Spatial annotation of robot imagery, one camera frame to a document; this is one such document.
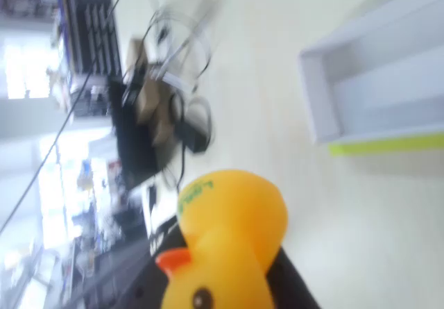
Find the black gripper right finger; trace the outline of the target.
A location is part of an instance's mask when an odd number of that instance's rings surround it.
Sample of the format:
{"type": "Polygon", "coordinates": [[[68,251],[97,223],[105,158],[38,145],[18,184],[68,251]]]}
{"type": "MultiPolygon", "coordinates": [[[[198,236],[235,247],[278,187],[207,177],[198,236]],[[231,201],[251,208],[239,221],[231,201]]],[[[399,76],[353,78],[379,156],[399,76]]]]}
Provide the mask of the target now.
{"type": "Polygon", "coordinates": [[[275,308],[319,309],[302,276],[281,247],[266,279],[275,308]]]}

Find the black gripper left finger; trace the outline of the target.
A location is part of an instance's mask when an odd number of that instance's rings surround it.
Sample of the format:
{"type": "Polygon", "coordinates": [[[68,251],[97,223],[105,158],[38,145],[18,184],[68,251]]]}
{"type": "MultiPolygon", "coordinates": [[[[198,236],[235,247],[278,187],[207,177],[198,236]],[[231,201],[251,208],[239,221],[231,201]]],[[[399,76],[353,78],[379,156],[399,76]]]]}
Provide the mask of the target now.
{"type": "Polygon", "coordinates": [[[63,308],[160,308],[167,277],[157,256],[185,245],[177,217],[167,219],[148,237],[141,236],[103,255],[98,271],[77,286],[63,308]]]}

